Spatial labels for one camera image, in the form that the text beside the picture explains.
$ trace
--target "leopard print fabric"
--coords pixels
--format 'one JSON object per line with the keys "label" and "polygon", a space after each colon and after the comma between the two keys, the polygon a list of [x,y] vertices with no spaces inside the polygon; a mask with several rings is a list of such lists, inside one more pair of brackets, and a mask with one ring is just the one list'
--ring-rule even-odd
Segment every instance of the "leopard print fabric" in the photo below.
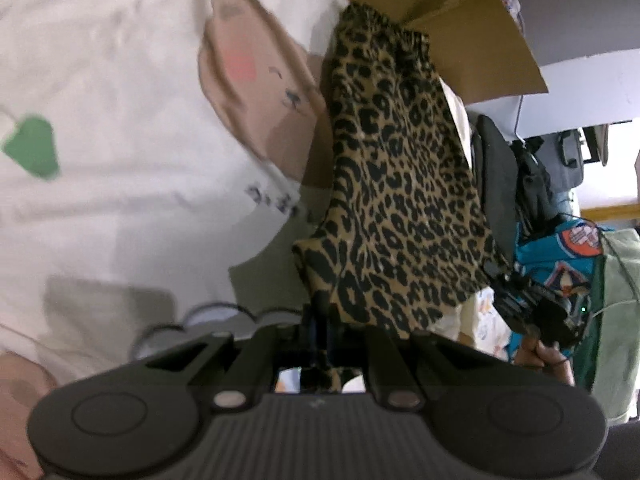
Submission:
{"label": "leopard print fabric", "polygon": [[428,38],[351,4],[336,39],[332,200],[296,266],[320,307],[407,338],[486,286],[494,238]]}

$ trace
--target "person's leg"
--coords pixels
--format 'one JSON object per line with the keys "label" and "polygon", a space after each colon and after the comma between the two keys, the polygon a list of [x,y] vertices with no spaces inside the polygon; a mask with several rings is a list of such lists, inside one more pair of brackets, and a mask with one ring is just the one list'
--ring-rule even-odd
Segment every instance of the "person's leg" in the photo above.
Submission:
{"label": "person's leg", "polygon": [[609,428],[609,435],[593,468],[602,480],[640,479],[640,422]]}

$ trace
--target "skin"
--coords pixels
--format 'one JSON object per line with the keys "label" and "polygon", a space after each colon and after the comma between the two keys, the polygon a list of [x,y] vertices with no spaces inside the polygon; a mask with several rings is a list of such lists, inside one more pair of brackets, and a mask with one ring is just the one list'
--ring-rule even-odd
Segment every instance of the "skin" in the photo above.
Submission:
{"label": "skin", "polygon": [[544,346],[538,339],[524,336],[514,359],[518,366],[535,368],[555,377],[558,381],[575,386],[571,362],[558,348]]}

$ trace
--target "white cloth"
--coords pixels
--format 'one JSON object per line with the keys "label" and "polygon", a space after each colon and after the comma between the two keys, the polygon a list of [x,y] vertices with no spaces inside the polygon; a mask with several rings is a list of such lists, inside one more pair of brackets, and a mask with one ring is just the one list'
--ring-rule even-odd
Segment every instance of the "white cloth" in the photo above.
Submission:
{"label": "white cloth", "polygon": [[[259,1],[315,54],[348,3]],[[193,306],[307,300],[290,252],[311,232],[306,215],[247,189],[273,203],[302,194],[316,219],[326,194],[222,126],[198,81],[209,12],[210,0],[0,0],[0,142],[7,114],[39,114],[60,163],[45,182],[0,154],[0,348],[62,383],[123,363],[145,326]]]}

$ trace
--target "cardboard box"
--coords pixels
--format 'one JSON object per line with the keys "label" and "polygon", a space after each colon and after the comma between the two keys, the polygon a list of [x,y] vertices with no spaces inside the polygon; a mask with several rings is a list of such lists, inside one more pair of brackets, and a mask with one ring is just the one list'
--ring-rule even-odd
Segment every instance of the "cardboard box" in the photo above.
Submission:
{"label": "cardboard box", "polygon": [[465,104],[547,92],[526,41],[501,0],[365,2],[431,38],[431,57]]}

